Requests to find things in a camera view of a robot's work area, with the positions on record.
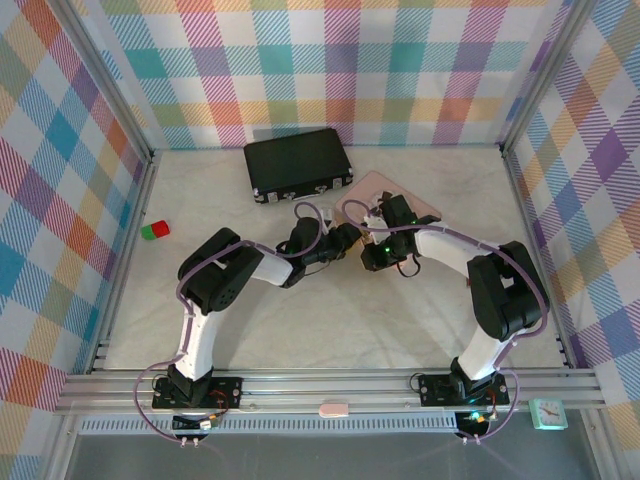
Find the black case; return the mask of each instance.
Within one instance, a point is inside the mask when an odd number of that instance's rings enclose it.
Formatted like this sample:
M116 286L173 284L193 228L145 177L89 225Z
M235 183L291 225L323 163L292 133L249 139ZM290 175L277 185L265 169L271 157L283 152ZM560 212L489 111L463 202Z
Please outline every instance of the black case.
M256 203L318 195L353 181L333 128L250 143L244 156Z

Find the vent grille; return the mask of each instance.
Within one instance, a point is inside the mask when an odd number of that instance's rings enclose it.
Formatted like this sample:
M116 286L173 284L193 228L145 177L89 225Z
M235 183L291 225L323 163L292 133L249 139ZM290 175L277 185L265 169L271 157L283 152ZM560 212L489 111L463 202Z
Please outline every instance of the vent grille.
M169 431L171 417L163 415L153 424ZM345 418L320 418L317 415L244 414L226 417L216 432L224 433L405 433L452 432L457 428L455 413L425 412L413 414L356 414ZM144 434L151 428L133 415L86 417L80 433L94 435Z

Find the alarm clock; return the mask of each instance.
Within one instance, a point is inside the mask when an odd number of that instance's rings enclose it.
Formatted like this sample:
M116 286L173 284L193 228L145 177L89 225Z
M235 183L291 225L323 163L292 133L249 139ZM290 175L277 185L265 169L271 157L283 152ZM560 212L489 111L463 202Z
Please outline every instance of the alarm clock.
M536 430L564 430L568 426L560 399L534 398L529 400L529 409Z

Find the white table surface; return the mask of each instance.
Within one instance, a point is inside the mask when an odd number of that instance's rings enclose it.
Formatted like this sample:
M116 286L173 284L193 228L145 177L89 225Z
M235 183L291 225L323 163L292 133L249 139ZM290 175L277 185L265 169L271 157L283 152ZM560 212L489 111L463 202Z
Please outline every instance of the white table surface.
M377 170L440 210L452 228L526 243L495 148L354 147L347 154L355 181ZM331 206L345 192L311 201ZM172 232L137 241L105 367L138 369L171 358L182 327L174 291L184 259L224 226L275 246L295 225L293 206L254 203L241 150L165 152L144 223L166 220ZM360 248L288 290L251 280L220 328L215 367L448 367L476 328L465 279L426 259L412 279L395 269L367 272ZM562 366L553 321L505 365Z

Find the mounting plate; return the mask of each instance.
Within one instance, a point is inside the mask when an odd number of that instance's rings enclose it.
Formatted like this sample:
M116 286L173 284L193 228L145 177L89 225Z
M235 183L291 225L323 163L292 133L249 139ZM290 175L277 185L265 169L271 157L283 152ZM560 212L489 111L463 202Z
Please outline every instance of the mounting plate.
M155 394L151 407L155 409L218 409L220 405L217 395L208 395L197 406L191 406L185 396L175 387L167 377L158 378L154 384ZM229 402L229 409L239 408L242 398L241 377L211 377L209 392L222 392Z
M496 374L493 383L482 395L461 400L450 385L449 375L419 375L418 391L420 392L420 405L423 407L443 406L477 406L489 407L493 405L495 395L496 405L509 405L509 392L504 375Z

